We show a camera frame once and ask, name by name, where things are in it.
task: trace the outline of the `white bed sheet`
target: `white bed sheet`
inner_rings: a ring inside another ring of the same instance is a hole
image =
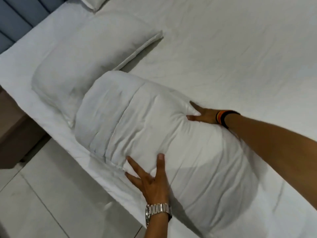
[[[127,10],[164,31],[164,39],[124,71],[181,91],[204,106],[236,109],[317,140],[316,4],[316,0],[109,0],[100,12]],[[38,64],[59,40],[93,15],[79,0],[63,4],[0,55],[0,85],[144,224],[140,197],[129,192],[124,177],[91,158],[61,114],[31,90]],[[272,222],[285,230],[285,237],[314,237],[316,211],[261,160],[254,160],[253,166],[267,194],[278,201]],[[243,234],[241,229],[232,224],[219,236],[237,237]],[[169,237],[194,235],[173,219]],[[275,237],[274,230],[267,237]]]

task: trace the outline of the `wristwatch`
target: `wristwatch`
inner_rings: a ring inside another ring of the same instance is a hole
[[[147,205],[145,208],[145,221],[146,221],[146,227],[148,227],[150,218],[153,215],[156,215],[158,213],[168,213],[168,221],[172,219],[172,207],[166,203],[163,204],[156,204],[156,205]]]

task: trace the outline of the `wooden side table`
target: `wooden side table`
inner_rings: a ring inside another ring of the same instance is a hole
[[[0,169],[13,168],[45,134],[0,87]]]

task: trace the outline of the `gray upholstered headboard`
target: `gray upholstered headboard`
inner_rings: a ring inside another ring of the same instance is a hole
[[[66,0],[0,0],[0,53]]]

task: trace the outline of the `bracelet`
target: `bracelet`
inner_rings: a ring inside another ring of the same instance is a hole
[[[216,114],[216,122],[222,126],[224,126],[226,129],[229,129],[229,127],[226,125],[224,118],[228,115],[228,114],[239,114],[240,113],[233,111],[233,110],[220,110],[217,114]]]

